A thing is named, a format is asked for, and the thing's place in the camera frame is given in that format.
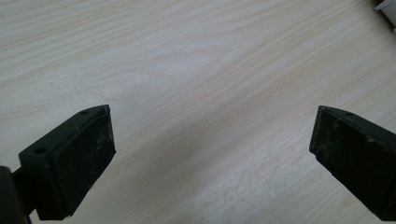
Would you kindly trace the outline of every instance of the table surface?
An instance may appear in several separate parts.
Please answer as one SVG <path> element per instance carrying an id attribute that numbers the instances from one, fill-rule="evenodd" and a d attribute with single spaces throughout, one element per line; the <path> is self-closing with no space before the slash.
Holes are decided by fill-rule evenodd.
<path id="1" fill-rule="evenodd" d="M 62 223 L 379 223 L 308 151 L 319 105 L 396 132 L 376 4 L 2 1 L 0 164 L 109 104 L 118 152 Z"/>

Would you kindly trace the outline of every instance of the dark object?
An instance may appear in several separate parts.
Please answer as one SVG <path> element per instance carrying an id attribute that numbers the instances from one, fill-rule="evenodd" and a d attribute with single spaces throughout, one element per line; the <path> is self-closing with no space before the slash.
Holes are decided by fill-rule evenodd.
<path id="1" fill-rule="evenodd" d="M 0 223 L 72 216 L 115 153 L 110 107 L 77 113 L 22 151 L 12 176 L 0 167 Z"/>
<path id="2" fill-rule="evenodd" d="M 309 151 L 381 220 L 396 220 L 396 134 L 320 106 Z"/>

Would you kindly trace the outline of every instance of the light wood grain surface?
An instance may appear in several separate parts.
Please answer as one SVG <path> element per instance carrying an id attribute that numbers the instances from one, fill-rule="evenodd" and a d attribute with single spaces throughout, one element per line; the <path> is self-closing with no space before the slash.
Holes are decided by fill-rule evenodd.
<path id="1" fill-rule="evenodd" d="M 0 164 L 109 104 L 118 153 L 62 223 L 379 223 L 308 151 L 319 105 L 396 132 L 375 4 L 1 1 Z"/>

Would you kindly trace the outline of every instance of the wooden table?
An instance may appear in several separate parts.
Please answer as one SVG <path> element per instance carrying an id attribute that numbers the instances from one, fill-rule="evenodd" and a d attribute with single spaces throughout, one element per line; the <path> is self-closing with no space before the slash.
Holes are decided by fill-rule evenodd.
<path id="1" fill-rule="evenodd" d="M 62 223 L 379 223 L 308 151 L 319 105 L 396 132 L 375 5 L 2 1 L 0 164 L 109 104 L 118 153 Z"/>

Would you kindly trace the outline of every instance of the screw hole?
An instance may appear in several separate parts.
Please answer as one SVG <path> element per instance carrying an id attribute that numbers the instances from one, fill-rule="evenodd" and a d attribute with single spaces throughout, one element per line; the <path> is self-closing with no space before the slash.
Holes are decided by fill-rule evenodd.
<path id="1" fill-rule="evenodd" d="M 40 147 L 40 148 L 37 148 L 37 149 L 35 150 L 35 154 L 36 154 L 36 155 L 43 154 L 43 153 L 46 152 L 46 151 L 47 151 L 46 148 Z"/>

